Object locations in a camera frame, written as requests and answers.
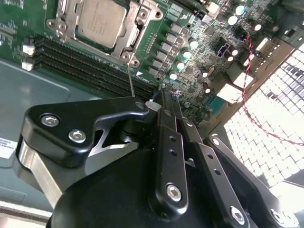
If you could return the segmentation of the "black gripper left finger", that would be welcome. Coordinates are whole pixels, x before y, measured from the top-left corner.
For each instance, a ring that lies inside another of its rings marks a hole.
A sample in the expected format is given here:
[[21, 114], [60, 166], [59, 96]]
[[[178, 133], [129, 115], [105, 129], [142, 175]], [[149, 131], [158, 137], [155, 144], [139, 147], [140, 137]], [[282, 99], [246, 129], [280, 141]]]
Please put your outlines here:
[[33, 106], [24, 115], [15, 172], [54, 212], [73, 184], [138, 149], [155, 149], [161, 126], [177, 133], [175, 100], [160, 90], [151, 102], [121, 97]]

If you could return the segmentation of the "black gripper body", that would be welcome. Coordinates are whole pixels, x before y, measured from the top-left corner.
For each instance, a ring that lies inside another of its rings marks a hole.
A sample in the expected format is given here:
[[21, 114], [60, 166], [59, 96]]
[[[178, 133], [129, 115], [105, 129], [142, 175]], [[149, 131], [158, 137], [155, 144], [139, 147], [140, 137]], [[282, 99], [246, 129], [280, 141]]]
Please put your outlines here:
[[69, 187], [48, 227], [216, 228], [181, 130], [161, 126], [158, 139]]

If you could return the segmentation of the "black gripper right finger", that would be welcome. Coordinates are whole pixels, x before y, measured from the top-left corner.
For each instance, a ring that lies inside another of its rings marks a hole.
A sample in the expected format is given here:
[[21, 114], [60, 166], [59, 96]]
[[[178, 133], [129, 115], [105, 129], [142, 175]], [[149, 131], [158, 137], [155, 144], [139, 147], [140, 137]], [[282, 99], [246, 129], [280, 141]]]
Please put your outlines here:
[[183, 117], [175, 100], [178, 127], [186, 158], [194, 160], [202, 178], [212, 220], [218, 228], [298, 228], [294, 213], [256, 177], [216, 136], [202, 139], [196, 126]]

